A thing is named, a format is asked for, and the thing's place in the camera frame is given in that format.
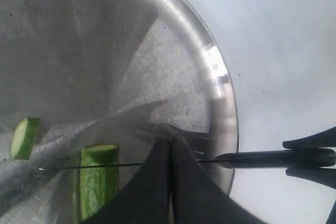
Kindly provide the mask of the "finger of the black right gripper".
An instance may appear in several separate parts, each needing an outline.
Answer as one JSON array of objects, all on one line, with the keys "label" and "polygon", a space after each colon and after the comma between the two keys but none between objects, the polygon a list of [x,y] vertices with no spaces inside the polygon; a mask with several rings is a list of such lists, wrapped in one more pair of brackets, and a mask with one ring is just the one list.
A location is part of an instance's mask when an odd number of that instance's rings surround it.
[{"label": "finger of the black right gripper", "polygon": [[286,175],[309,180],[335,189],[336,171],[333,168],[314,168],[314,169],[288,168],[286,169]]},{"label": "finger of the black right gripper", "polygon": [[282,146],[287,149],[323,148],[323,147],[335,147],[335,143],[336,143],[336,128],[333,127],[331,129],[317,133],[312,136],[292,141],[283,141]]}]

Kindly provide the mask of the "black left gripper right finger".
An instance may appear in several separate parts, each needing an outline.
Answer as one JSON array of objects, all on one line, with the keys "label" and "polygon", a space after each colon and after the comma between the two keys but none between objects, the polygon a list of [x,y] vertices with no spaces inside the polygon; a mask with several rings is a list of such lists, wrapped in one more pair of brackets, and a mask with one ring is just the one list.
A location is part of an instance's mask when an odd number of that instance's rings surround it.
[{"label": "black left gripper right finger", "polygon": [[263,223],[207,176],[180,136],[170,142],[170,177],[175,223]]}]

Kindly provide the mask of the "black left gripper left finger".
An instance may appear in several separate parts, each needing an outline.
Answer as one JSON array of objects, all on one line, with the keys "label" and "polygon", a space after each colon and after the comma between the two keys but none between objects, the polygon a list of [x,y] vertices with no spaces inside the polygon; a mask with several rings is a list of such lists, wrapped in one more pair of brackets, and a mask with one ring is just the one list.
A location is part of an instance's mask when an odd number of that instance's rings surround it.
[{"label": "black left gripper left finger", "polygon": [[137,173],[86,223],[168,223],[170,141],[158,137]]}]

